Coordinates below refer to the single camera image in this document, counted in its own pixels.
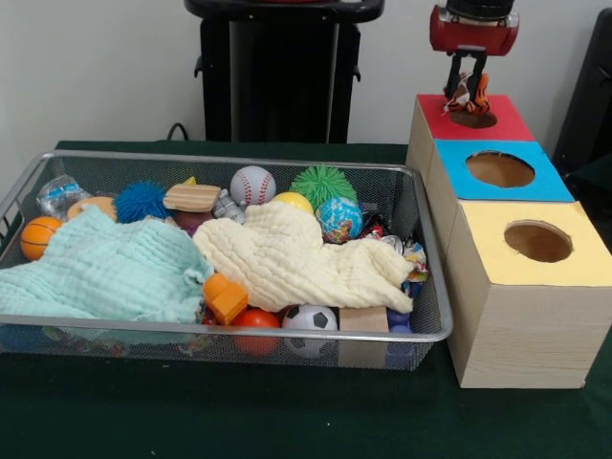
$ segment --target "round hole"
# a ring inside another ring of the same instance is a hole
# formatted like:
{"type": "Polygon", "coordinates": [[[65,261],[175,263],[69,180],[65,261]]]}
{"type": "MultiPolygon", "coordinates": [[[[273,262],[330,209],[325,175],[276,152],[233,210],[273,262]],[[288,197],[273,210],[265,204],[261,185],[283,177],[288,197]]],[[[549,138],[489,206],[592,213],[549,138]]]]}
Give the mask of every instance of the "round hole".
{"type": "Polygon", "coordinates": [[[468,112],[450,112],[450,120],[470,129],[486,129],[497,124],[497,117],[491,112],[482,115],[468,112]]]}
{"type": "Polygon", "coordinates": [[[544,222],[514,222],[506,229],[505,238],[510,247],[542,263],[557,263],[573,250],[567,234],[544,222]]]}
{"type": "Polygon", "coordinates": [[[536,177],[534,169],[523,160],[499,151],[477,153],[466,164],[476,179],[501,188],[527,186],[536,177]]]}

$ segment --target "white wall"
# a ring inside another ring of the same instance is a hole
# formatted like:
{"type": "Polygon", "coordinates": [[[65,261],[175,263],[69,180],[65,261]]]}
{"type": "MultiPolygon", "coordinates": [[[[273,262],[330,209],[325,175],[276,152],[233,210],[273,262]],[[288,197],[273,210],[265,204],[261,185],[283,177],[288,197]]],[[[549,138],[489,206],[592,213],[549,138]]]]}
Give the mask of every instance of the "white wall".
{"type": "MultiPolygon", "coordinates": [[[[434,1],[386,3],[381,19],[361,26],[351,142],[407,142],[415,95],[440,92],[448,75],[449,58],[428,44],[434,1]]],[[[522,30],[508,57],[490,59],[490,90],[510,94],[551,150],[609,2],[516,5],[522,30]]],[[[182,0],[0,0],[0,193],[62,139],[153,141],[175,120],[203,138],[198,55],[199,20],[182,0]]]]}

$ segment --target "basket rim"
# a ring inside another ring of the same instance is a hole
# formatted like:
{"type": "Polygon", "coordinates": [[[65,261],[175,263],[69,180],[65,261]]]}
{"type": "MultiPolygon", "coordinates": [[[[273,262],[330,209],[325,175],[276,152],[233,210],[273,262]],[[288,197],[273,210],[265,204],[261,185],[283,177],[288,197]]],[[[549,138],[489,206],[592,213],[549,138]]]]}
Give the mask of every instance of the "basket rim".
{"type": "Polygon", "coordinates": [[[264,160],[252,158],[210,157],[169,155],[155,153],[122,153],[86,150],[53,150],[39,154],[35,157],[17,182],[0,203],[0,216],[6,215],[17,197],[28,184],[34,183],[44,170],[45,164],[55,158],[92,158],[113,160],[139,160],[139,161],[171,161],[181,163],[212,163],[212,164],[253,164],[253,165],[279,165],[279,166],[309,166],[327,164],[344,169],[387,170],[402,173],[412,179],[415,188],[419,218],[422,226],[424,244],[427,250],[427,263],[435,283],[435,294],[438,311],[440,313],[440,330],[432,334],[393,334],[381,332],[341,332],[341,331],[309,331],[288,329],[261,329],[246,327],[225,327],[201,324],[179,324],[167,322],[135,322],[122,320],[70,318],[70,317],[40,317],[40,316],[14,316],[0,315],[0,324],[51,326],[61,328],[122,330],[132,332],[162,332],[177,334],[199,335],[228,335],[246,337],[278,337],[278,338],[304,338],[304,339],[337,339],[379,342],[402,343],[432,343],[446,339],[453,328],[452,313],[448,300],[448,292],[440,262],[438,244],[433,232],[431,217],[427,206],[425,188],[421,175],[404,165],[399,164],[371,164],[351,162],[309,162],[294,160],[264,160]]]}

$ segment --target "mint green cloth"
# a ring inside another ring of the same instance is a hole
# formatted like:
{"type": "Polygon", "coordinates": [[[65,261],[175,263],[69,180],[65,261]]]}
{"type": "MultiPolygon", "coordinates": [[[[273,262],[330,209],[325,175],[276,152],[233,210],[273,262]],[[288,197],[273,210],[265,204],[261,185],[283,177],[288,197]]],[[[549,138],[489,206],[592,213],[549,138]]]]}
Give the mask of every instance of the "mint green cloth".
{"type": "Polygon", "coordinates": [[[0,314],[194,323],[212,274],[182,230],[89,207],[39,261],[0,271],[0,314]]]}

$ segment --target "red box lid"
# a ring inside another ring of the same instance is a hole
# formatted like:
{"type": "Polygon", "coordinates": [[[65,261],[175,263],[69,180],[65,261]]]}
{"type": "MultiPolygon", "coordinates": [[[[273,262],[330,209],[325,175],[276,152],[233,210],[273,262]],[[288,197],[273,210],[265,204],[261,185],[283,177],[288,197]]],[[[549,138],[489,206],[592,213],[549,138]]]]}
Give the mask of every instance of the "red box lid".
{"type": "Polygon", "coordinates": [[[491,113],[497,117],[497,124],[481,129],[466,127],[452,121],[450,113],[444,112],[447,99],[443,95],[420,94],[417,98],[434,140],[516,142],[535,140],[508,96],[489,96],[491,113]]]}

